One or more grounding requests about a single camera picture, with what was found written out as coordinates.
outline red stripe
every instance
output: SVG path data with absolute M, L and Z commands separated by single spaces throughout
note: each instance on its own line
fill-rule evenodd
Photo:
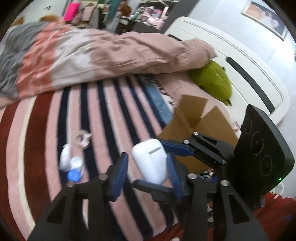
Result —
M 10 106 L 7 106 L 4 114 L 2 116 L 2 120 L 0 123 L 0 213 L 3 216 L 5 222 L 7 223 L 8 227 L 14 233 L 16 238 L 21 241 L 24 241 L 24 237 L 20 232 L 10 209 L 9 198 L 8 198 L 8 181 L 6 176 L 6 147 L 7 147 L 7 140 L 8 135 L 10 132 L 10 127 L 13 121 L 13 117 L 15 111 L 17 109 L 19 102 L 13 103 Z
M 52 91 L 50 68 L 55 62 L 56 44 L 70 25 L 48 24 L 37 35 L 35 43 L 24 56 L 16 88 L 20 98 Z
M 24 150 L 24 178 L 28 204 L 35 222 L 50 203 L 45 171 L 45 136 L 53 93 L 36 98 L 29 119 Z

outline white wall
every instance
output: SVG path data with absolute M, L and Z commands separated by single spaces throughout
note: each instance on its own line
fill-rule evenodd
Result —
M 128 5 L 131 7 L 131 13 L 133 13 L 141 0 L 128 0 Z
M 282 41 L 252 19 L 241 15 L 248 0 L 200 0 L 188 17 L 216 27 L 257 54 L 289 91 L 291 109 L 278 125 L 296 157 L 296 43 L 288 33 Z M 283 196 L 296 196 L 296 167 L 284 179 Z
M 42 16 L 54 14 L 61 16 L 68 0 L 34 0 L 20 13 L 18 17 L 25 17 L 25 22 L 38 21 Z M 45 7 L 52 6 L 50 10 L 44 10 Z

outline cardboard flap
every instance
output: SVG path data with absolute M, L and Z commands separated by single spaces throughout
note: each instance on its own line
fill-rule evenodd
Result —
M 205 135 L 225 141 L 233 146 L 237 144 L 237 136 L 218 107 L 214 107 L 193 128 Z
M 190 126 L 194 126 L 200 120 L 206 103 L 207 99 L 205 98 L 182 95 L 179 108 L 182 110 Z
M 158 138 L 164 140 L 176 140 L 182 142 L 192 134 L 192 130 L 184 118 L 181 111 L 175 108 L 174 117 L 171 122 L 158 135 Z

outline picture frame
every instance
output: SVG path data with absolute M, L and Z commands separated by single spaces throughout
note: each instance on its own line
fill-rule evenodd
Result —
M 241 14 L 256 21 L 284 40 L 287 33 L 285 24 L 271 8 L 267 5 L 264 6 L 264 3 L 261 4 L 261 1 L 250 0 Z

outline tape roll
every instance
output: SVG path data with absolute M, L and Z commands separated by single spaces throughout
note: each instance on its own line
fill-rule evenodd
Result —
M 75 136 L 75 144 L 85 150 L 91 143 L 91 137 L 92 134 L 86 130 L 78 131 Z

